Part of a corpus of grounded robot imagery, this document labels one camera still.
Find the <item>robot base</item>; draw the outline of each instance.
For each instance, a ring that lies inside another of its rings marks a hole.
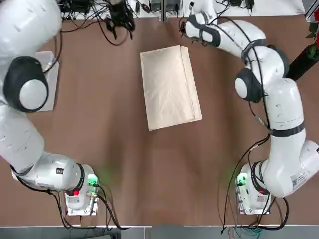
[[[75,196],[65,194],[67,215],[69,216],[97,215],[98,199],[90,196],[90,194],[96,193],[98,188],[93,187],[93,185],[98,184],[98,178],[89,165],[82,164],[82,167],[84,169],[85,178],[79,194]]]
[[[235,179],[236,197],[240,214],[260,215],[263,213],[264,208],[266,212],[264,215],[269,214],[270,195],[267,202],[268,195],[263,195],[254,188],[249,175],[250,172],[249,174],[240,173]]]

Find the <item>robot label sticker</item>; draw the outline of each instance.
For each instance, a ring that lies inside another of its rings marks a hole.
[[[79,203],[80,197],[68,197],[68,203]]]
[[[63,168],[56,168],[55,174],[63,174]]]
[[[257,196],[257,202],[264,203],[267,200],[267,196]]]
[[[299,173],[290,177],[291,182],[293,184],[293,190],[296,190],[307,181],[307,175],[308,175],[308,172],[302,170]]]

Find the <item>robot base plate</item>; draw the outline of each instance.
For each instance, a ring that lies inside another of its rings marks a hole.
[[[97,198],[91,197],[90,204],[84,210],[73,210],[71,208],[67,208],[68,216],[96,216],[98,213],[98,202]]]
[[[263,209],[267,202],[268,195],[259,193],[253,188],[249,177],[246,173],[239,174],[236,179],[236,198],[239,207],[240,214],[245,215],[260,215],[263,213]],[[269,214],[268,210],[271,200],[267,202],[264,215]]]

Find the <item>metal pole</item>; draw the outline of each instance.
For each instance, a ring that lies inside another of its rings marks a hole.
[[[160,3],[161,8],[161,21],[168,21],[168,18],[166,17],[166,6],[167,6],[167,0],[161,0]]]

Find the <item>plant leaf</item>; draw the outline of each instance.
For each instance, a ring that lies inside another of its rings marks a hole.
[[[314,33],[310,33],[308,36],[306,36],[306,38],[314,38],[314,37],[316,37],[316,34]]]
[[[316,33],[317,32],[317,28],[318,28],[318,24],[317,23],[310,23],[309,24],[309,32],[311,33]]]

